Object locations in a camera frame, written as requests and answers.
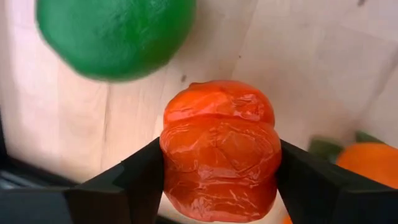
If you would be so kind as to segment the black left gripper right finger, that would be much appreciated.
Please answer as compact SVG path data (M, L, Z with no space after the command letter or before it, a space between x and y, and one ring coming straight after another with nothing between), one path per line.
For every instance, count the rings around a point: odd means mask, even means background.
M277 187L293 223L397 224L397 190L282 142Z

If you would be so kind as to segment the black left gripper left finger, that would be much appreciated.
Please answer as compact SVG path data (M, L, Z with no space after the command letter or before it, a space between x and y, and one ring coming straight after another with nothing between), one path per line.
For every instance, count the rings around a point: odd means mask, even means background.
M74 187L1 191L1 223L154 223L164 188L159 139Z

